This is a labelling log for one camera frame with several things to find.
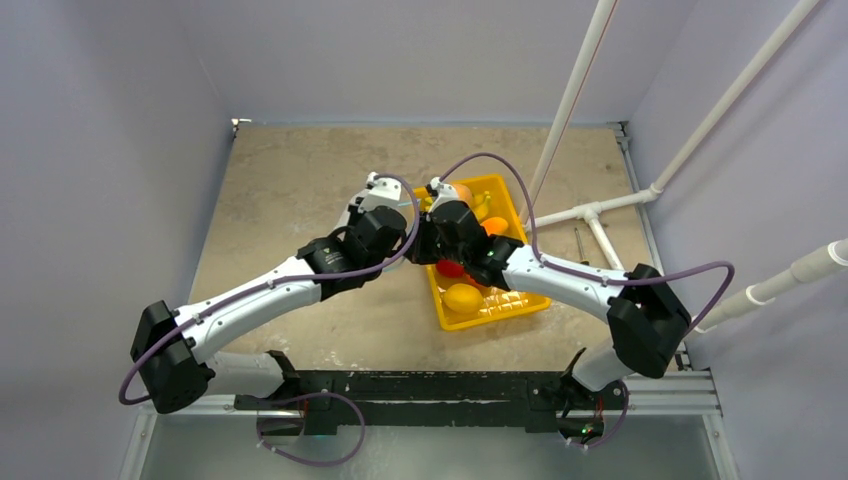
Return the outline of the red apple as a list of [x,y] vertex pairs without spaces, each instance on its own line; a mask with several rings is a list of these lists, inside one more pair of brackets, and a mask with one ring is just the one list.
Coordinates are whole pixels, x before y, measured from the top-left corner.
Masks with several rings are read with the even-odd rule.
[[435,269],[445,278],[461,278],[465,275],[463,266],[450,260],[439,260],[435,264]]

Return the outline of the yellow lemon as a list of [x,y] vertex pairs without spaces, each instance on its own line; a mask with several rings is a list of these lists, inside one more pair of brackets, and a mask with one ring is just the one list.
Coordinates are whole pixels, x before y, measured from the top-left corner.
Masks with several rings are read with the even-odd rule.
[[473,285],[458,283],[447,288],[442,294],[446,308],[462,315],[475,314],[484,305],[481,291]]

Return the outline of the clear zip bag blue zipper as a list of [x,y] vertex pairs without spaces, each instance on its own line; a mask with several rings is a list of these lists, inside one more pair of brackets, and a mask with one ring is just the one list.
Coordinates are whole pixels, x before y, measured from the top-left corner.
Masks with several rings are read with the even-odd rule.
[[[398,204],[399,211],[404,215],[404,218],[407,221],[406,233],[409,234],[412,232],[412,226],[415,220],[418,218],[418,214],[420,212],[420,200],[406,200],[402,201]],[[396,261],[388,264],[384,269],[383,273],[389,273],[399,269],[406,262],[405,257],[400,257]]]

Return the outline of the orange peach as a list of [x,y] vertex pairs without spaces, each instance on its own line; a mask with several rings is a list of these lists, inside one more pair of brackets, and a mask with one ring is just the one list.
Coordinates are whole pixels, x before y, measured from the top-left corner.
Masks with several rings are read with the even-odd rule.
[[474,195],[466,185],[454,183],[453,188],[459,196],[459,199],[465,202],[469,207],[473,207],[475,205]]

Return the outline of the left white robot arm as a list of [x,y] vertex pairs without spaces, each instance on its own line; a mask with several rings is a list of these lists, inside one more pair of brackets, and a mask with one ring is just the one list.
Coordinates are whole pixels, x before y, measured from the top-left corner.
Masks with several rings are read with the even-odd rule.
[[284,409],[297,399],[298,382],[271,354],[240,360],[221,354],[231,341],[291,311],[359,289],[400,258],[409,239],[398,208],[357,214],[328,236],[301,247],[270,272],[209,300],[171,309],[164,301],[142,310],[130,347],[132,368],[160,414],[192,405],[235,380],[240,393]]

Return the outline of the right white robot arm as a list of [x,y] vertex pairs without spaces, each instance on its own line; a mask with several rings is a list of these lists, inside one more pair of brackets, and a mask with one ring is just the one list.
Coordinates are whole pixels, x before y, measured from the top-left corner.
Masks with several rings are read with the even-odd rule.
[[578,355],[561,381],[564,399],[576,407],[625,376],[663,377],[691,323],[653,267],[594,269],[545,257],[520,239],[487,233],[461,201],[421,214],[405,256],[418,265],[451,261],[480,285],[541,295],[607,324],[608,340]]

